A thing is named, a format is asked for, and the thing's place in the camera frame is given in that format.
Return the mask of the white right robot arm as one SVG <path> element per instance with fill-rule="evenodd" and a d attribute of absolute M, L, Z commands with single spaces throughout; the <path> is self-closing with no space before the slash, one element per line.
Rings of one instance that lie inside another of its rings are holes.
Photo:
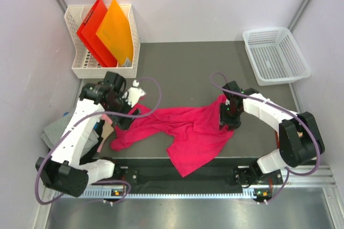
<path fill-rule="evenodd" d="M 315 117 L 286 110 L 255 89 L 242 90 L 236 81 L 222 87 L 226 101 L 220 104 L 220 127 L 234 131 L 241 126 L 242 113 L 250 114 L 275 130 L 279 146 L 253 161 L 248 167 L 252 182 L 264 183 L 271 173 L 285 167 L 298 167 L 325 151 Z"/>

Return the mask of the pink red t shirt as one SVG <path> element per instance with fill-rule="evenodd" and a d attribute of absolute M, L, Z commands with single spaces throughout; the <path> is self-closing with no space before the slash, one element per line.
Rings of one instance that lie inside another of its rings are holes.
<path fill-rule="evenodd" d="M 226 127 L 220 127 L 220 105 L 224 95 L 202 107 L 163 108 L 151 111 L 142 104 L 135 107 L 145 117 L 137 118 L 128 130 L 115 128 L 116 139 L 110 143 L 114 151 L 131 147 L 159 132 L 172 136 L 173 143 L 167 154 L 182 177 L 212 161 L 234 135 Z"/>

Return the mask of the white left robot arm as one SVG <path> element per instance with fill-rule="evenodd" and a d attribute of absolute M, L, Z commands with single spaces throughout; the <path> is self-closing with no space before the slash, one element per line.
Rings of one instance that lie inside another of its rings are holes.
<path fill-rule="evenodd" d="M 124 77 L 109 71 L 102 81 L 88 83 L 82 88 L 60 143 L 53 147 L 49 156 L 38 158 L 35 164 L 38 181 L 50 189 L 79 197 L 87 186 L 100 180 L 105 179 L 110 184 L 121 180 L 122 172 L 114 162 L 98 159 L 81 164 L 80 159 L 89 136 L 105 112 L 114 126 L 122 130 L 130 127 L 134 117 L 129 117 L 128 113 L 146 93 L 137 80 L 127 90 L 122 89 L 124 84 Z"/>

